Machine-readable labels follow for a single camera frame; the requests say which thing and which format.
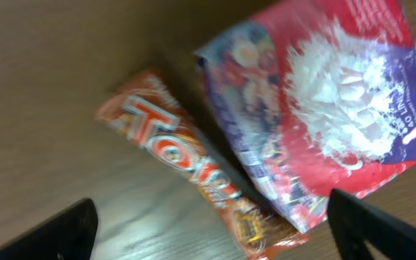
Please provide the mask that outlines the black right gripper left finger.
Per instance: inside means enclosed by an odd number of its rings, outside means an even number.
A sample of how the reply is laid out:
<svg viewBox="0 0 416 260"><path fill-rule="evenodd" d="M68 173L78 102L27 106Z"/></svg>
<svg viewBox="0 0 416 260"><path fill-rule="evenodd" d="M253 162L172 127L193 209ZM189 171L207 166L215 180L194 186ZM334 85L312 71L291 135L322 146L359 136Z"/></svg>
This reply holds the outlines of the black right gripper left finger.
<svg viewBox="0 0 416 260"><path fill-rule="evenodd" d="M0 246L0 260L90 260L98 224L94 201L80 199Z"/></svg>

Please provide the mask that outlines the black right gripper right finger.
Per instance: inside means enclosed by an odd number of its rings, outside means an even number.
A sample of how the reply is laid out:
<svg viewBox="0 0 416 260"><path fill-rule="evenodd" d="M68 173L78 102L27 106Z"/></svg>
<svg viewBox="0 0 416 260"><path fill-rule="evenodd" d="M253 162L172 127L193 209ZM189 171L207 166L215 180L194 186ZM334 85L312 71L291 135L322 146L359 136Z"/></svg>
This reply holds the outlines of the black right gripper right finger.
<svg viewBox="0 0 416 260"><path fill-rule="evenodd" d="M327 216L344 260L373 260L367 243L389 259L416 259L416 227L351 194L332 189Z"/></svg>

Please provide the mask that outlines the red purple pad packet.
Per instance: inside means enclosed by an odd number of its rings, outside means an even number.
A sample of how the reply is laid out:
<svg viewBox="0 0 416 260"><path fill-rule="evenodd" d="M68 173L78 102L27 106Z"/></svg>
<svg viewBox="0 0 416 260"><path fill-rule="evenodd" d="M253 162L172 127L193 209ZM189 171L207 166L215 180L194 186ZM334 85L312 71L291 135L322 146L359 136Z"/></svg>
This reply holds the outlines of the red purple pad packet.
<svg viewBox="0 0 416 260"><path fill-rule="evenodd" d="M333 189L361 198L416 163L416 42L397 0L279 1L196 55L232 151L302 233Z"/></svg>

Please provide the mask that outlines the red snack bar wrapper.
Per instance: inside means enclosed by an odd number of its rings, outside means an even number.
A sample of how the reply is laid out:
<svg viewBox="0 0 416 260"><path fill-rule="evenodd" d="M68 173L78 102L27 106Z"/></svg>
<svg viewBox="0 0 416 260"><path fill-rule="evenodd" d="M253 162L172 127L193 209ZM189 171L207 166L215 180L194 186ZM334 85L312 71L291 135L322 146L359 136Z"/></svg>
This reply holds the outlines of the red snack bar wrapper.
<svg viewBox="0 0 416 260"><path fill-rule="evenodd" d="M192 124L157 71L132 77L96 116L193 183L247 259L273 259L308 242L307 235L260 203L260 193Z"/></svg>

